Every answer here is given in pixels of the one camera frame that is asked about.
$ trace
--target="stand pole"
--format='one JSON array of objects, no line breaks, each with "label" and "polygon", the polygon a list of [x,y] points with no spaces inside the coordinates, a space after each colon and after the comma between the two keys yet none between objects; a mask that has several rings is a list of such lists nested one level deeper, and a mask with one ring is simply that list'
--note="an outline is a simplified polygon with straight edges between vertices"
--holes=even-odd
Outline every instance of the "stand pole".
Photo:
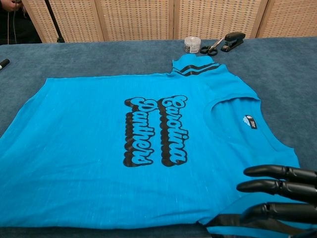
[{"label": "stand pole", "polygon": [[56,32],[57,32],[57,34],[58,34],[57,43],[65,43],[65,40],[64,40],[63,36],[61,35],[61,32],[60,32],[58,23],[57,23],[56,18],[55,18],[55,16],[54,16],[54,13],[53,13],[53,10],[52,10],[52,7],[51,7],[51,4],[50,4],[49,0],[45,0],[45,3],[46,3],[46,6],[47,6],[47,8],[48,8],[48,10],[49,10],[49,13],[50,13],[50,15],[51,15],[51,18],[52,18],[52,20],[53,20],[53,23],[54,23]]}]

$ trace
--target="wicker panel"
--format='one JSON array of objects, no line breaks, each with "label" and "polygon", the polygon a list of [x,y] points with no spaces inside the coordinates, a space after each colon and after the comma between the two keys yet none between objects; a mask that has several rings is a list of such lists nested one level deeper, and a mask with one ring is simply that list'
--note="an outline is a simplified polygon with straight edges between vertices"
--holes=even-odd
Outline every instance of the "wicker panel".
[{"label": "wicker panel", "polygon": [[270,0],[257,36],[317,36],[317,0]]},{"label": "wicker panel", "polygon": [[96,0],[105,40],[173,37],[173,0]]},{"label": "wicker panel", "polygon": [[44,0],[23,1],[31,20],[44,43],[56,43],[57,32],[55,30],[50,13]]},{"label": "wicker panel", "polygon": [[66,42],[103,41],[94,0],[50,0]]},{"label": "wicker panel", "polygon": [[255,37],[267,0],[177,0],[175,39],[219,39],[241,31]]}]

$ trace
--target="plastic container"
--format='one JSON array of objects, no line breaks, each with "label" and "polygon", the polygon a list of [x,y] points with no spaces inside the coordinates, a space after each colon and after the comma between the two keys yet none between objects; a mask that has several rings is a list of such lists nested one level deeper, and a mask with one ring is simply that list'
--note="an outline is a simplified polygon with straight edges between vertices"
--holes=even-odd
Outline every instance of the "plastic container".
[{"label": "plastic container", "polygon": [[198,53],[200,50],[201,39],[196,36],[189,36],[185,38],[184,51],[187,53]]}]

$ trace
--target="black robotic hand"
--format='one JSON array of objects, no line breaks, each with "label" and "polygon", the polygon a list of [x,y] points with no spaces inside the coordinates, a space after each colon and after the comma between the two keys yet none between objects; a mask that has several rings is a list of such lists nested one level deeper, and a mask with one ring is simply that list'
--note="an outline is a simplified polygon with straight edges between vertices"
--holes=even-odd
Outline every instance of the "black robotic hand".
[{"label": "black robotic hand", "polygon": [[[244,174],[256,179],[237,185],[241,192],[265,192],[278,194],[303,203],[263,203],[248,208],[241,216],[243,223],[258,219],[274,218],[282,221],[317,224],[317,172],[299,168],[262,165],[249,167]],[[311,231],[295,237],[317,237]]]}]

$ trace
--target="blue tablecloth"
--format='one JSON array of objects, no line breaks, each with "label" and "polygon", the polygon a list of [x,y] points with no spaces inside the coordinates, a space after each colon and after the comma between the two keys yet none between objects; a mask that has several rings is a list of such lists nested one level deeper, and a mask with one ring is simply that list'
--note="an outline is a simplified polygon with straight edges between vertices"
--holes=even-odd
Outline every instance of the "blue tablecloth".
[{"label": "blue tablecloth", "polygon": [[[203,45],[214,41],[203,40]],[[248,39],[213,59],[227,65],[262,99],[275,136],[295,148],[303,168],[317,170],[317,37]],[[185,54],[183,41],[138,41],[0,46],[0,136],[48,77],[170,72]],[[208,237],[198,225],[133,231],[73,228],[0,229],[0,237]]]}]

